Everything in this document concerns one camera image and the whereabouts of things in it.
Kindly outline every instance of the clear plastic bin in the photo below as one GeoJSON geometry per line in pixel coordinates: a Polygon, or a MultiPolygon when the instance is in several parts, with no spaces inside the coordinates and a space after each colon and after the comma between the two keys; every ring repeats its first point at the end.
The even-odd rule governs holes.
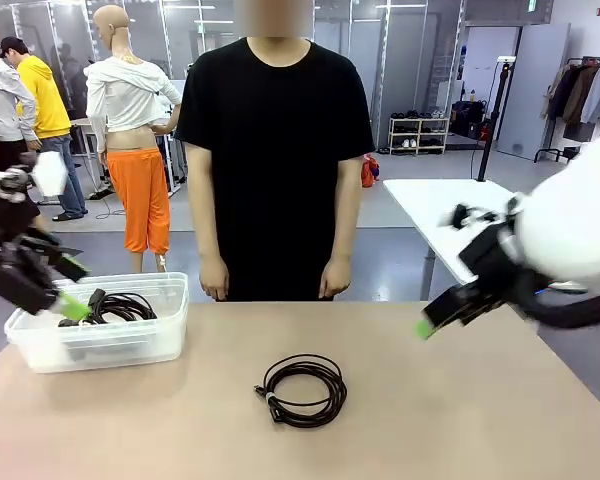
{"type": "Polygon", "coordinates": [[[185,274],[91,277],[79,283],[60,280],[56,285],[84,304],[97,288],[106,293],[137,293],[147,299],[158,318],[125,322],[107,314],[104,318],[111,322],[107,325],[59,328],[62,315],[45,311],[33,316],[18,309],[7,320],[4,331],[35,372],[121,367],[180,356],[189,307],[185,274]]]}

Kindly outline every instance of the coiled cable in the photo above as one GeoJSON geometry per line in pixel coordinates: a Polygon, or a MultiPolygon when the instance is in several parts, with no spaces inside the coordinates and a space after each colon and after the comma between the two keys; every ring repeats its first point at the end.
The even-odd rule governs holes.
{"type": "Polygon", "coordinates": [[[105,293],[96,290],[89,300],[91,314],[85,319],[94,325],[104,325],[107,321],[103,318],[105,313],[112,313],[126,322],[135,322],[136,315],[142,320],[157,318],[153,308],[147,300],[137,293],[105,293]]]}
{"type": "Polygon", "coordinates": [[[264,374],[262,386],[256,385],[255,392],[263,397],[269,406],[269,412],[275,423],[286,423],[296,428],[316,428],[332,422],[340,413],[347,399],[347,386],[342,378],[342,371],[337,363],[322,355],[302,353],[284,358],[273,364],[264,374]],[[280,365],[296,358],[320,359],[333,366],[318,363],[312,360],[301,360],[280,365]],[[285,378],[293,375],[309,375],[321,380],[329,391],[329,396],[317,402],[298,403],[278,398],[275,394],[276,386],[285,378]],[[289,410],[289,407],[317,407],[324,405],[320,411],[313,414],[301,414],[289,410]]]}

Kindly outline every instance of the desk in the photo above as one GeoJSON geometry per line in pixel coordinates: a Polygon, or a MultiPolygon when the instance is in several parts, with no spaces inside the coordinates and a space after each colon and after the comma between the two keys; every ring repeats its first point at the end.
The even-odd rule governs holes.
{"type": "MultiPolygon", "coordinates": [[[[197,304],[183,356],[36,375],[0,353],[0,480],[600,480],[600,403],[509,308],[427,342],[424,303],[197,304]],[[318,430],[253,385],[286,355],[340,364],[318,430]]],[[[279,393],[316,398],[311,379],[279,393]]]]}
{"type": "Polygon", "coordinates": [[[383,183],[429,244],[420,300],[429,299],[436,258],[444,263],[461,284],[475,280],[475,275],[462,263],[458,254],[486,228],[487,224],[481,223],[456,230],[449,226],[440,226],[440,223],[445,216],[453,213],[459,203],[504,212],[507,202],[514,194],[497,183],[470,179],[385,180],[383,183]]]}
{"type": "MultiPolygon", "coordinates": [[[[167,121],[168,121],[168,119],[164,119],[163,123],[166,124],[167,121]]],[[[84,149],[85,149],[85,153],[87,155],[87,161],[85,162],[85,165],[87,163],[90,164],[89,175],[91,176],[91,179],[93,180],[93,184],[97,185],[96,190],[100,190],[101,187],[103,187],[103,185],[99,183],[100,174],[98,174],[96,176],[96,172],[99,171],[99,169],[102,167],[100,166],[100,161],[98,160],[97,153],[91,152],[91,147],[89,146],[89,141],[87,139],[88,135],[95,136],[95,134],[93,133],[93,129],[91,128],[91,122],[89,121],[88,118],[80,118],[77,120],[72,120],[71,125],[74,127],[78,127],[80,129],[80,135],[82,136],[82,142],[84,143],[84,149]]],[[[163,135],[164,149],[166,152],[167,177],[168,177],[167,182],[169,183],[169,185],[168,185],[169,186],[169,197],[172,197],[178,190],[180,190],[181,185],[176,183],[173,178],[173,166],[171,163],[171,149],[169,146],[170,137],[171,137],[171,135],[163,135]]],[[[108,181],[104,185],[104,188],[108,188],[113,191],[113,187],[111,186],[111,184],[108,181]]]]}

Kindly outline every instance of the ceiling light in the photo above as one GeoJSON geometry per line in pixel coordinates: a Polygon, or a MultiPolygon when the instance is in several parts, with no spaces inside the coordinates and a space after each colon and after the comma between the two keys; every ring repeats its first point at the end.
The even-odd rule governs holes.
{"type": "Polygon", "coordinates": [[[203,5],[202,7],[195,5],[165,5],[167,10],[215,10],[213,5],[203,5]]]}
{"type": "Polygon", "coordinates": [[[376,8],[426,8],[426,4],[419,5],[376,5],[376,8]]]}

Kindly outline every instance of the orange shorts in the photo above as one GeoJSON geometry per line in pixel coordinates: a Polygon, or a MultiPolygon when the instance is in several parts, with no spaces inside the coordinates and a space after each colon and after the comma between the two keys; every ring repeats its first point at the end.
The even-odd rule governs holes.
{"type": "Polygon", "coordinates": [[[169,192],[157,148],[109,152],[109,171],[127,213],[124,246],[131,252],[164,255],[169,250],[169,192]]]}

